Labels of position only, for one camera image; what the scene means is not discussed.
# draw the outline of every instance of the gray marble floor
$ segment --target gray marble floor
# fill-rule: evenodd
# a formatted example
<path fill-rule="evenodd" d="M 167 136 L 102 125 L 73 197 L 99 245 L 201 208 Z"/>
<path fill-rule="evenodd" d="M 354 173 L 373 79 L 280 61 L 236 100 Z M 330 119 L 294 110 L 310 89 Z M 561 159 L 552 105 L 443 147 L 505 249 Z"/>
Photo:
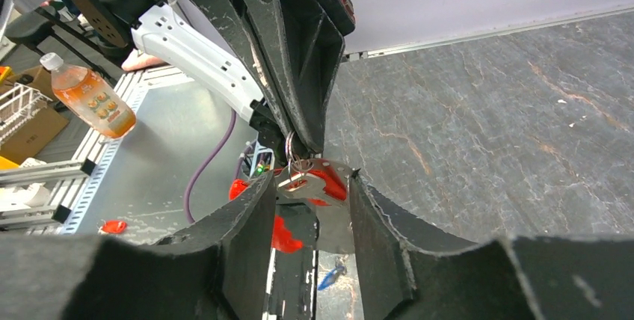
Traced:
<path fill-rule="evenodd" d="M 343 64 L 326 156 L 473 241 L 634 233 L 634 13 Z"/>

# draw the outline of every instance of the orange drink bottle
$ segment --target orange drink bottle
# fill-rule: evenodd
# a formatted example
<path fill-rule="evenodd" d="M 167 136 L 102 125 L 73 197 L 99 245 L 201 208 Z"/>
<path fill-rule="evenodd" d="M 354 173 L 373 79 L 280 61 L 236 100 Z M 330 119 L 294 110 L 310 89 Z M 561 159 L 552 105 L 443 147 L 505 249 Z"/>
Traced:
<path fill-rule="evenodd" d="M 65 64 L 56 53 L 42 56 L 40 63 L 51 71 L 57 98 L 102 135 L 119 138 L 135 126 L 132 109 L 93 70 Z"/>

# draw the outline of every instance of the white wire basket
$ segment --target white wire basket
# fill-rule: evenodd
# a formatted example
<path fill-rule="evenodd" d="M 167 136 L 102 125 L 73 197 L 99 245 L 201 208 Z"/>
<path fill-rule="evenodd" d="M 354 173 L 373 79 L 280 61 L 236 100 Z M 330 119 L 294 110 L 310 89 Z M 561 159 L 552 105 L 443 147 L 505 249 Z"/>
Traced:
<path fill-rule="evenodd" d="M 19 83 L 0 95 L 0 147 L 50 100 L 38 90 Z"/>

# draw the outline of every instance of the bottle cap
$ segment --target bottle cap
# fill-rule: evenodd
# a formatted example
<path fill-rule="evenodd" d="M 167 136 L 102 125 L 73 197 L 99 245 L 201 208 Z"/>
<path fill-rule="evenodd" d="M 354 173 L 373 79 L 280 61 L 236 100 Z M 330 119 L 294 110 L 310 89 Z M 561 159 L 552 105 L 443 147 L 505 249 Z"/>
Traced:
<path fill-rule="evenodd" d="M 47 53 L 44 56 L 42 56 L 40 58 L 40 63 L 47 70 L 53 71 L 54 69 L 56 69 L 59 66 L 61 66 L 62 64 L 64 64 L 64 60 L 62 60 L 61 57 L 59 57 L 59 55 L 57 53 L 51 52 L 51 53 Z"/>

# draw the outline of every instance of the chair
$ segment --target chair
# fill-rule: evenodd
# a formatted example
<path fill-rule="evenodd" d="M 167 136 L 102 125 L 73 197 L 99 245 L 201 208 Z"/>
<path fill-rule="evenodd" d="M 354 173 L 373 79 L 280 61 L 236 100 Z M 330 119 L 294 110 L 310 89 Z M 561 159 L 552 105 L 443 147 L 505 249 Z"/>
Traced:
<path fill-rule="evenodd" d="M 56 19 L 59 17 L 59 14 L 53 7 L 40 7 L 39 10 L 25 13 L 12 21 L 7 26 L 4 35 L 16 45 L 24 45 L 40 56 L 44 56 L 45 54 L 45 52 L 38 47 L 40 43 L 42 43 L 45 39 L 49 37 L 53 37 L 59 43 L 61 43 L 62 46 L 66 47 L 69 51 L 79 57 L 79 59 L 84 61 L 90 68 L 97 71 L 98 73 L 101 73 L 104 78 L 107 78 L 110 81 L 115 81 L 112 76 L 110 76 L 101 66 L 87 59 L 79 51 L 77 51 L 77 49 L 73 48 L 68 42 L 66 42 L 58 34 L 56 34 L 55 30 L 53 29 L 53 26 L 55 24 L 49 18 L 43 16 L 41 14 L 42 12 L 46 12 L 48 13 L 48 15 L 51 15 Z"/>

